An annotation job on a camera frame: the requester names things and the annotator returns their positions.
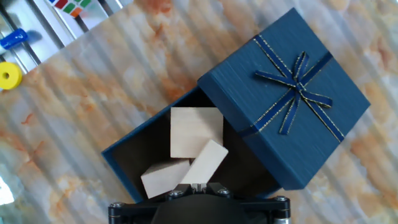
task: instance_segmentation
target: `blue ribbon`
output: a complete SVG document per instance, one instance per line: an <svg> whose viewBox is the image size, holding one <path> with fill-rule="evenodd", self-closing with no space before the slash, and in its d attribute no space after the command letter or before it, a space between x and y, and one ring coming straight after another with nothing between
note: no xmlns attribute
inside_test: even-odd
<svg viewBox="0 0 398 224"><path fill-rule="evenodd" d="M271 73L256 71L256 75L261 77L283 83L289 86L289 90L274 103L250 128L247 128L239 134L246 137L256 134L263 130L281 111L290 103L290 108L285 115L282 126L280 127L281 134L288 134L290 127L294 121L300 102L303 100L312 111L318 116L322 123L329 129L339 142L344 140L344 135L336 127L329 116L324 112L323 108L331 108L332 99L316 93L311 93L305 89L312 78L317 75L321 69L333 58L330 52L315 64L310 70L306 72L308 61L310 57L303 52L297 59L293 72L287 68L286 64L275 54L270 45L264 40L261 35L254 37L254 41L260 46L262 51L267 55L268 59L274 64L278 71L282 74L273 75Z"/></svg>

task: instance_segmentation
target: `paint swatch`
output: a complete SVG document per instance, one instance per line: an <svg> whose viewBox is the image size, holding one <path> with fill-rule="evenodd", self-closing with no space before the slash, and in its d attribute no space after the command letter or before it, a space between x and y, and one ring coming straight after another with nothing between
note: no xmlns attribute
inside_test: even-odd
<svg viewBox="0 0 398 224"><path fill-rule="evenodd" d="M91 0L49 0L49 2L63 12L76 17L91 3Z"/></svg>

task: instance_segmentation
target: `box lid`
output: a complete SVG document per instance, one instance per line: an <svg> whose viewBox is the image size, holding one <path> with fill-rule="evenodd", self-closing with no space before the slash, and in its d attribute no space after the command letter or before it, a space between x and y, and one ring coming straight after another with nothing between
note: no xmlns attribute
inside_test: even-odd
<svg viewBox="0 0 398 224"><path fill-rule="evenodd" d="M325 55L329 55L295 9L260 35L272 53L279 57L275 60L284 63L288 71L291 69L294 72L294 65L302 52L309 56L302 57L303 60L308 59L308 67L305 68L307 71L314 65L319 65ZM271 80L282 77L281 73L286 70L282 68L279 72L278 64L271 62L266 50L263 51L255 39L251 39L198 81L199 87L241 134L244 133L242 130L247 130L256 121L264 119L261 116L291 88ZM333 57L319 68L321 70L308 82L305 91L331 98L331 108L323 108L325 113L319 117L309 107L311 104L300 100L295 116L292 116L294 120L289 133L280 134L281 125L290 108L287 103L289 106L283 107L260 131L243 137L285 190L304 188L369 107L367 99ZM256 75L257 70L274 77L260 77ZM320 118L324 116L329 119L325 124L333 127L323 123L325 121Z"/></svg>

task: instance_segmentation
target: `wooden cube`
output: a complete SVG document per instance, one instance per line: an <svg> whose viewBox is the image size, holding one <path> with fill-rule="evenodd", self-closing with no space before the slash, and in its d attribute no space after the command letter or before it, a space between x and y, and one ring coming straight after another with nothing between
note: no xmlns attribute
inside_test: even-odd
<svg viewBox="0 0 398 224"><path fill-rule="evenodd" d="M223 143L223 115L217 108L171 108L171 157L196 158L210 139Z"/></svg>
<svg viewBox="0 0 398 224"><path fill-rule="evenodd" d="M181 184L207 183L227 154L226 148L213 140L208 141L199 156L193 161Z"/></svg>
<svg viewBox="0 0 398 224"><path fill-rule="evenodd" d="M141 176L148 198L173 190L190 168L188 159L152 165Z"/></svg>

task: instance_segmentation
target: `blue gift box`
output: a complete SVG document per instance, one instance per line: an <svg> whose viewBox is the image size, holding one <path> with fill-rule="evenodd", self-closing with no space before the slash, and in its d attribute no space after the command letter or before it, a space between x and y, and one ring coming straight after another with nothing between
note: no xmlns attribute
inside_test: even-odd
<svg viewBox="0 0 398 224"><path fill-rule="evenodd" d="M136 202L141 175L170 159L172 106L221 111L229 154L211 181L253 196L304 188L369 102L292 9L103 152Z"/></svg>

